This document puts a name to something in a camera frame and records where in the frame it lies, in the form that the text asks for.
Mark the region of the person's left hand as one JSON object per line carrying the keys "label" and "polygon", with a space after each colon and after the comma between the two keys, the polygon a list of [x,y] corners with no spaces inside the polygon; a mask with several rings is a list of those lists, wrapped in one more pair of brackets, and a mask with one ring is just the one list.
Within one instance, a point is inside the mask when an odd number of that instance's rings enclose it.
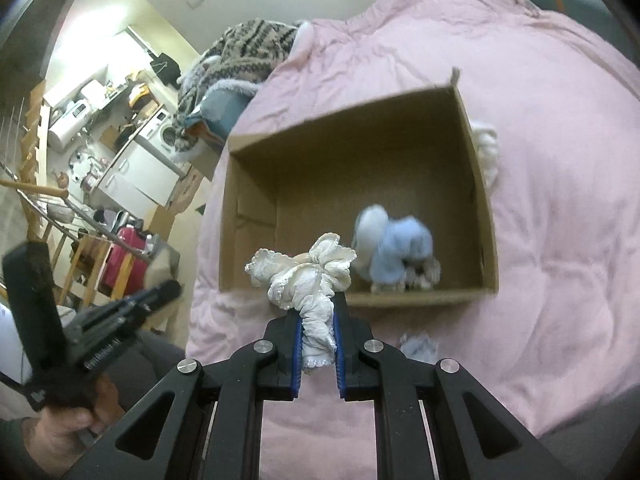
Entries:
{"label": "person's left hand", "polygon": [[23,424],[26,452],[48,478],[59,479],[84,455],[88,444],[81,431],[100,436],[124,414],[118,390],[106,375],[96,383],[96,404],[86,408],[44,408],[37,418]]}

